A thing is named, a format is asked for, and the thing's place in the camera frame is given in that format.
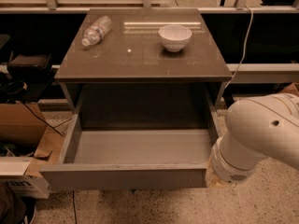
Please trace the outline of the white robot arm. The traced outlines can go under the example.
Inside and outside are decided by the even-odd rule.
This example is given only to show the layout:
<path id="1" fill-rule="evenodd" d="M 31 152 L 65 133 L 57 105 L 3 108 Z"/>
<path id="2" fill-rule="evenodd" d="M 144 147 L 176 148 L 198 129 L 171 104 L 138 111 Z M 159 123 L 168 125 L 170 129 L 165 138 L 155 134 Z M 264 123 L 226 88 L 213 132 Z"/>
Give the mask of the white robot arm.
<path id="1" fill-rule="evenodd" d="M 227 132 L 211 149 L 206 185 L 241 184 L 256 165 L 272 158 L 299 169 L 299 97 L 279 93 L 241 99 L 225 116 Z"/>

